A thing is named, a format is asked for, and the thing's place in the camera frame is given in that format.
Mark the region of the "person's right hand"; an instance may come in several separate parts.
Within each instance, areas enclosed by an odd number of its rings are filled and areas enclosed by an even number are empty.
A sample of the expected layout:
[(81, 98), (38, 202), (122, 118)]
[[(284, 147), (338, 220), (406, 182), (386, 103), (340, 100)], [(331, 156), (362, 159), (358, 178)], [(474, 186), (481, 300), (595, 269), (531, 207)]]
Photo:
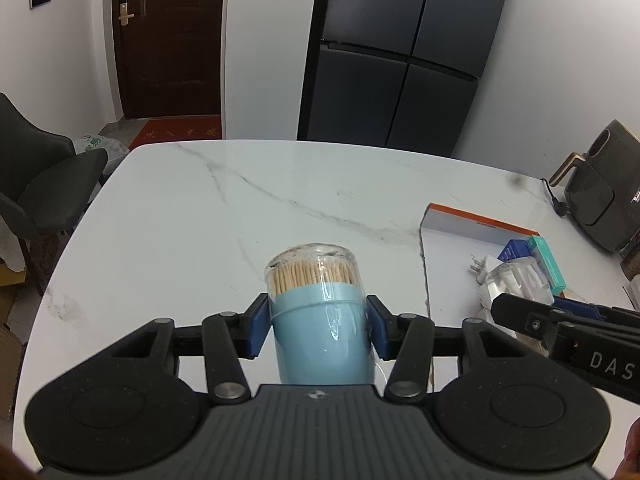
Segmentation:
[(629, 428), (625, 456), (618, 465), (614, 480), (640, 480), (640, 419)]

